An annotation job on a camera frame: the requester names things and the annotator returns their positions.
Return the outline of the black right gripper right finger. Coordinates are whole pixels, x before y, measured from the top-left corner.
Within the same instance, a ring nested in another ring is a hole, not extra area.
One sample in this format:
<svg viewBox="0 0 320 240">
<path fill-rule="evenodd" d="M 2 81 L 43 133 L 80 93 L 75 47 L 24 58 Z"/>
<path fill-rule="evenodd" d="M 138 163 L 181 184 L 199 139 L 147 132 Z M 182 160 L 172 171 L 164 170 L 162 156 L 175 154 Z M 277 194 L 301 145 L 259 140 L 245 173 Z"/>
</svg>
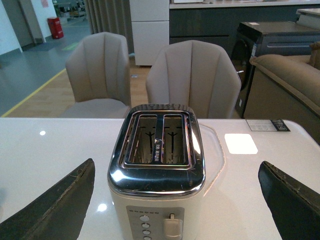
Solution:
<svg viewBox="0 0 320 240">
<path fill-rule="evenodd" d="M 273 164 L 263 161 L 258 180 L 283 240 L 320 238 L 320 194 Z"/>
</svg>

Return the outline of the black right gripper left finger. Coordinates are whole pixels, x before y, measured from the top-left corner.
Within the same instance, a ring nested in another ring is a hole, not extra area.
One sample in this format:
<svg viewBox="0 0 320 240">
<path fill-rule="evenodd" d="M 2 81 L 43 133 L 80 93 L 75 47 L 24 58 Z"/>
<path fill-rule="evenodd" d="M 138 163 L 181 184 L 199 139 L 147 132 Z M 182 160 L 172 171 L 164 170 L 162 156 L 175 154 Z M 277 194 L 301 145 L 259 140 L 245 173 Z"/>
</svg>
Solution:
<svg viewBox="0 0 320 240">
<path fill-rule="evenodd" d="M 0 224 L 2 240 L 76 240 L 90 205 L 95 163 L 89 158 Z"/>
</svg>

